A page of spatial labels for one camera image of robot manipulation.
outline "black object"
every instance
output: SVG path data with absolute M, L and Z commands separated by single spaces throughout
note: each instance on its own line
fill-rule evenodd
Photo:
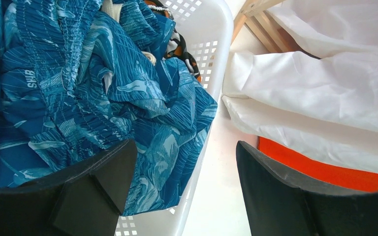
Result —
M 109 150 L 17 188 L 0 189 L 0 236 L 113 236 L 137 148 Z
M 245 142 L 236 153 L 252 236 L 378 236 L 378 193 L 311 178 Z

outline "clothing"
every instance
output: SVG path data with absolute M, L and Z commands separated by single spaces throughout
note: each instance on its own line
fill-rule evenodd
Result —
M 148 6 L 153 6 L 151 9 L 154 13 L 165 16 L 173 20 L 173 15 L 170 13 L 170 10 L 163 6 L 163 4 L 158 0 L 146 0 L 145 3 Z M 199 72 L 198 65 L 195 58 L 188 53 L 186 47 L 186 41 L 181 36 L 176 29 L 173 31 L 173 34 L 167 44 L 167 51 L 164 55 L 164 58 L 173 58 L 177 57 L 180 60 L 184 61 L 188 67 L 189 72 L 193 75 L 199 82 L 202 81 L 201 74 Z
M 142 53 L 167 47 L 162 37 L 174 24 L 159 23 L 142 1 L 118 4 L 119 24 L 98 11 L 101 0 L 62 0 L 57 9 L 53 1 L 18 1 L 6 10 L 0 130 L 12 135 L 0 132 L 0 162 L 7 163 L 0 187 L 134 139 L 138 158 L 124 215 L 179 202 L 217 104 L 184 62 L 156 57 L 154 67 Z M 24 165 L 10 156 L 15 151 Z M 31 170 L 36 176 L 25 174 Z
M 377 191 L 378 0 L 286 0 L 268 13 L 307 54 L 235 53 L 222 87 L 231 120 L 278 143 L 271 157 L 295 153 L 291 167 Z
M 294 170 L 336 186 L 378 192 L 378 174 L 314 161 L 272 140 L 259 137 L 257 149 Z
M 104 0 L 101 10 L 112 17 L 116 22 L 120 22 L 121 9 L 123 4 L 113 4 L 112 0 Z M 156 58 L 149 52 L 143 52 L 143 54 L 150 60 L 153 65 L 156 65 Z

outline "white fabric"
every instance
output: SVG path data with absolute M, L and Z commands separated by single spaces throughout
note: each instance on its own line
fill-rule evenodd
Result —
M 244 132 L 378 173 L 378 0 L 287 0 L 271 14 L 301 52 L 235 54 L 222 92 Z
M 112 72 L 108 72 L 103 76 L 103 81 L 105 83 L 105 93 L 108 95 L 108 90 L 112 85 L 112 77 L 114 74 Z
M 104 0 L 102 3 L 101 10 L 119 23 L 122 7 L 123 4 L 113 4 L 112 0 Z
M 151 64 L 156 65 L 157 59 L 153 54 L 149 52 L 143 52 L 143 54 L 147 57 Z

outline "shirred fabric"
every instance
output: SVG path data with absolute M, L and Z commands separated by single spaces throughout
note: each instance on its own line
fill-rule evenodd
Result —
M 183 61 L 157 53 L 153 66 L 141 52 L 164 50 L 175 24 L 143 1 L 119 3 L 119 24 L 100 0 L 17 1 L 0 17 L 0 187 L 133 138 L 124 215 L 179 202 L 217 104 Z

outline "laundry basket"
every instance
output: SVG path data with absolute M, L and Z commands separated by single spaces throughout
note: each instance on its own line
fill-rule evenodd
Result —
M 202 85 L 218 100 L 233 31 L 232 14 L 224 0 L 160 0 L 173 13 L 177 31 L 198 62 Z M 179 236 L 188 217 L 208 139 L 192 177 L 176 207 L 120 217 L 116 236 Z

